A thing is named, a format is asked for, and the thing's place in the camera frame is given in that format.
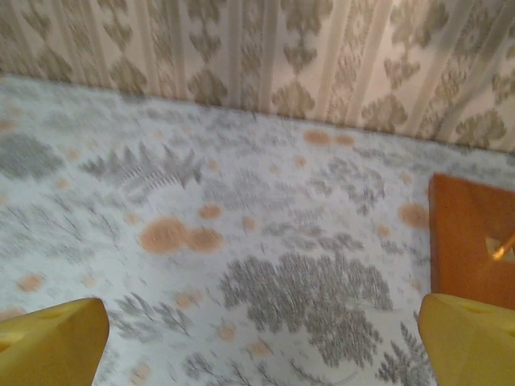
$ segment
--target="brown wooden board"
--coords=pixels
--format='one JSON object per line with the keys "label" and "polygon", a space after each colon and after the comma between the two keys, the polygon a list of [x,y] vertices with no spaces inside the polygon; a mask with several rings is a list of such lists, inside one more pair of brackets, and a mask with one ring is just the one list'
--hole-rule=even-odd
{"label": "brown wooden board", "polygon": [[515,231],[515,192],[434,175],[429,204],[431,292],[515,310],[513,251],[488,252]]}

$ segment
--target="wallpaper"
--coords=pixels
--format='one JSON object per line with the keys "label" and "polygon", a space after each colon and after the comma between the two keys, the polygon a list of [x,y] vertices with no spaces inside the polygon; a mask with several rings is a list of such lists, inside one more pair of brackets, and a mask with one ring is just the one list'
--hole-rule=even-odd
{"label": "wallpaper", "polygon": [[96,386],[435,385],[435,172],[515,156],[8,76],[0,319],[99,297]]}
{"label": "wallpaper", "polygon": [[3,0],[0,68],[515,152],[510,0]]}

